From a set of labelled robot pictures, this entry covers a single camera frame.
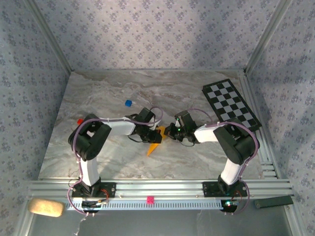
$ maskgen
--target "gray marble table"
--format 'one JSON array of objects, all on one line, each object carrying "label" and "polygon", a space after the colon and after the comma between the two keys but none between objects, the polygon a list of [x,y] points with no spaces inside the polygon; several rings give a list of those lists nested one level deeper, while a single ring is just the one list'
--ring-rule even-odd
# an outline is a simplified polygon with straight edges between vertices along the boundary
[{"label": "gray marble table", "polygon": [[[103,118],[120,118],[138,113],[143,107],[160,106],[164,110],[161,125],[169,125],[173,116],[187,108],[207,111],[218,120],[201,89],[203,85],[230,78],[242,93],[235,72],[122,70],[72,72],[55,127],[46,151],[39,178],[78,177],[78,164],[67,139],[77,120],[88,113]],[[133,101],[131,107],[125,101]],[[202,113],[191,112],[197,124],[210,123]],[[166,138],[147,157],[149,144],[134,143],[127,136],[107,139],[97,156],[102,178],[217,178],[226,156],[218,143],[185,147]],[[244,178],[262,178],[258,156],[244,172]]]}]

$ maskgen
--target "sponge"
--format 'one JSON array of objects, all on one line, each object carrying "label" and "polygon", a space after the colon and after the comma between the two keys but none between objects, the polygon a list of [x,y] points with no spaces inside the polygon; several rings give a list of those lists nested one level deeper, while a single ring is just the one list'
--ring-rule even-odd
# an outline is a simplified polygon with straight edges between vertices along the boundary
[{"label": "sponge", "polygon": [[64,203],[41,198],[31,199],[28,205],[28,209],[30,212],[52,217],[61,216],[63,214],[64,208]]}]

